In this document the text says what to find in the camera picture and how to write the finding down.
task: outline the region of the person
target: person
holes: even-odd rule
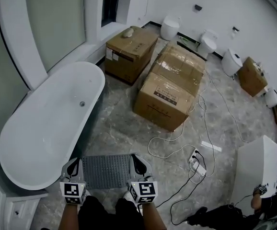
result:
[[[58,230],[166,230],[155,205],[142,204],[143,216],[130,201],[132,195],[126,192],[115,206],[116,214],[109,214],[93,196],[86,196],[77,213],[77,205],[66,204]]]
[[[189,225],[201,225],[202,227],[214,228],[216,230],[240,229],[252,230],[261,221],[269,221],[277,217],[277,194],[261,198],[262,186],[254,189],[251,207],[254,215],[245,217],[242,211],[233,205],[224,205],[214,210],[200,208],[194,215],[187,218]]]

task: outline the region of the black pants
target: black pants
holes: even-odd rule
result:
[[[244,217],[240,209],[229,205],[188,218],[188,224],[192,226],[201,225],[216,230],[252,230],[258,223],[255,215]]]
[[[115,206],[116,215],[109,214],[97,198],[87,196],[78,213],[79,229],[143,230],[142,215],[134,203],[120,198]]]

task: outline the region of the white bathtub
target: white bathtub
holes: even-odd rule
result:
[[[24,101],[0,135],[1,166],[12,182],[38,190],[60,177],[104,82],[99,67],[76,62],[58,70]]]

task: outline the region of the gray rubber mat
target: gray rubber mat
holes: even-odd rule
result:
[[[130,179],[130,154],[82,157],[87,189],[125,187]]]

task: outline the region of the gray tile floor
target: gray tile floor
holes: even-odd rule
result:
[[[147,29],[159,33],[158,27],[149,25]],[[151,63],[166,44],[167,41],[158,39]],[[106,75],[104,103],[85,154],[110,155],[132,152],[140,154],[151,163],[154,176],[158,181],[159,196],[155,202],[158,205],[187,181],[189,172],[187,161],[194,148],[187,146],[166,160],[153,157],[148,153],[147,144],[152,137],[173,139],[181,133],[181,127],[175,132],[169,133],[132,112],[138,86],[147,75],[150,67],[151,64],[146,67],[138,81],[131,87]],[[267,135],[277,141],[277,126],[272,111],[266,107],[263,98],[252,98],[248,95],[236,80],[228,77],[222,71],[220,59],[216,56],[208,56],[206,69],[236,118],[242,138],[246,141],[252,141],[261,135]],[[212,84],[209,85],[207,74],[203,77],[200,92],[206,87],[207,89],[202,96],[208,105],[206,120],[210,139],[214,145],[222,148],[222,152],[215,151],[216,169],[214,175],[207,177],[190,198],[174,205],[172,214],[175,223],[193,214],[201,206],[212,209],[229,202],[236,170],[236,151],[244,144],[222,97]],[[207,173],[211,174],[214,166],[212,150],[202,146],[202,141],[209,142],[209,139],[204,123],[204,111],[197,105],[185,122],[184,135],[181,138],[174,142],[155,140],[150,149],[157,155],[167,156],[181,146],[191,144],[203,154],[206,160]],[[195,184],[189,182],[178,195],[158,208],[168,229],[201,229],[185,223],[176,227],[171,223],[171,204],[187,197],[194,187]],[[58,228],[65,205],[59,184],[54,183],[47,190],[49,196],[40,201],[31,226],[33,230],[40,230],[42,227],[51,230]],[[122,197],[126,190],[126,188],[91,190],[91,194],[103,203],[108,212],[114,213],[114,206],[118,198]]]

